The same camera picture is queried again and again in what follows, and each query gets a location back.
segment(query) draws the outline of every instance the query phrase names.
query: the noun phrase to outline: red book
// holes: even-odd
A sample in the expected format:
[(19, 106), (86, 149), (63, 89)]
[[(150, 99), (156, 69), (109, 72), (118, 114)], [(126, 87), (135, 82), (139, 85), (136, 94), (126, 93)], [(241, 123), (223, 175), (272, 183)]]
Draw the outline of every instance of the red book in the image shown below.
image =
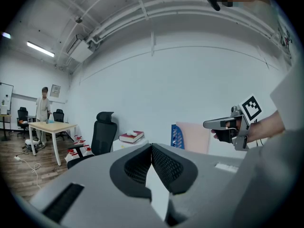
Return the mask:
[(134, 133), (137, 133), (137, 136), (127, 135), (125, 133), (119, 136), (119, 140), (124, 142), (134, 143), (137, 140), (139, 140), (141, 137), (143, 137), (143, 132), (141, 131), (134, 131)]

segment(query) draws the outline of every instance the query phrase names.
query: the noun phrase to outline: wall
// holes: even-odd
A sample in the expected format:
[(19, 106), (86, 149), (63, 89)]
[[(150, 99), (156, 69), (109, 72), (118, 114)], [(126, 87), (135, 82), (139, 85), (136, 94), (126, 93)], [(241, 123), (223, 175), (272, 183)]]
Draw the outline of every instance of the wall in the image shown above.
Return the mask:
[[(170, 17), (153, 21), (151, 56), (150, 28), (145, 22), (122, 30), (73, 74), (66, 108), (88, 143), (100, 111), (114, 111), (119, 134), (141, 130), (150, 143), (170, 144), (171, 124), (229, 116), (251, 93), (261, 117), (276, 110), (269, 94), (286, 69), (264, 37), (218, 18)], [(209, 153), (245, 155), (213, 138)]]
[(41, 89), (44, 86), (48, 87), (48, 93), (53, 84), (61, 86), (59, 98), (49, 96), (48, 98), (51, 101), (52, 112), (56, 109), (65, 111), (69, 87), (68, 74), (55, 70), (48, 63), (42, 63), (40, 60), (16, 51), (1, 51), (0, 81), (14, 86), (11, 99), (11, 126), (5, 123), (7, 129), (19, 129), (17, 111), (21, 106), (27, 108), (29, 115), (36, 115), (36, 99), (41, 96)]

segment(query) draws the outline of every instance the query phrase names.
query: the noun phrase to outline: hand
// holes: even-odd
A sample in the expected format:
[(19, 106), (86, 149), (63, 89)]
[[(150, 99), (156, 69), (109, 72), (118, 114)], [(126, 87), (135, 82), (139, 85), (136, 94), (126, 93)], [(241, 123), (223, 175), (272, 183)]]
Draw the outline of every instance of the hand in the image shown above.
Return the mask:
[[(226, 122), (226, 127), (230, 127), (230, 122)], [(237, 129), (239, 130), (241, 128), (241, 120), (237, 120)]]

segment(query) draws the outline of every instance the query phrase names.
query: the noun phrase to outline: chair backrest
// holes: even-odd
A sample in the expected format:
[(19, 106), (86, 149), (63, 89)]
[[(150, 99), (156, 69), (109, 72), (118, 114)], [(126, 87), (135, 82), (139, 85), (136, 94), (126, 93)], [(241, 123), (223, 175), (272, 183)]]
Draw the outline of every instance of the chair backrest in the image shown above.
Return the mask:
[(23, 121), (27, 121), (28, 120), (28, 111), (22, 111), (22, 110), (18, 110), (18, 118), (19, 121), (23, 120)]
[(65, 115), (64, 113), (53, 112), (53, 117), (54, 117), (54, 121), (63, 123), (63, 119)]
[(94, 124), (92, 139), (92, 153), (100, 155), (109, 153), (117, 131), (117, 124), (112, 123), (113, 112), (100, 112), (97, 114), (97, 121)]

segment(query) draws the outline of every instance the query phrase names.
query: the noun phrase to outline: wooden floor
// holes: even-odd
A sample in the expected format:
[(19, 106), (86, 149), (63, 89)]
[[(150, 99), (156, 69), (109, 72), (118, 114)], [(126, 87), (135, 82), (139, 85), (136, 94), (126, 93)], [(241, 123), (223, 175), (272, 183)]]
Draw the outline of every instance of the wooden floor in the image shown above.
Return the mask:
[[(0, 138), (3, 136), (3, 131), (0, 132)], [(22, 196), (25, 200), (30, 198), (39, 191), (36, 186), (36, 174), (31, 172), (29, 166), (22, 161), (17, 161), (14, 156), (23, 153), (25, 149), (25, 139), (29, 139), (29, 134), (25, 135), (25, 139), (21, 135), (17, 137), (17, 133), (10, 134), (10, 141), (0, 141), (0, 171), (6, 181), (8, 187), (14, 193)], [(38, 185), (43, 188), (49, 181), (53, 180), (67, 170), (65, 157), (67, 155), (67, 147), (73, 145), (73, 141), (65, 137), (57, 138), (57, 148), (61, 160), (61, 166), (58, 166), (52, 138), (48, 137), (47, 145), (44, 149), (37, 152), (34, 156), (32, 152), (29, 155), (19, 155), (19, 157), (29, 163), (33, 168), (36, 163), (40, 163), (41, 167), (37, 169)]]

